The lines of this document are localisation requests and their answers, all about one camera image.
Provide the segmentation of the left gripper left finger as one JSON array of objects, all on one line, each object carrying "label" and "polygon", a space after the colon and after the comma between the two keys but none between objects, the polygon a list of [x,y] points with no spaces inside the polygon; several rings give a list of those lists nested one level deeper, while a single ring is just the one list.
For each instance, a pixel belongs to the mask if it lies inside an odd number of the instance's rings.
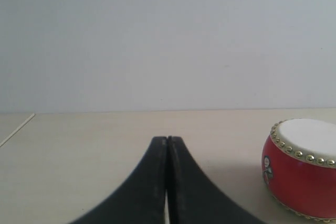
[{"label": "left gripper left finger", "polygon": [[73,223],[165,223],[167,137],[156,136],[129,177]]}]

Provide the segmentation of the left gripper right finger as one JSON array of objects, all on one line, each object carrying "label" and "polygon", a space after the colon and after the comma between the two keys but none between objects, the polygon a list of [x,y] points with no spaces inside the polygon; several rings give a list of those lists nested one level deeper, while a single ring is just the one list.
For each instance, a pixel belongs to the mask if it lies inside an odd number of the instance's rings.
[{"label": "left gripper right finger", "polygon": [[170,223],[263,223],[205,175],[179,136],[167,139],[166,193]]}]

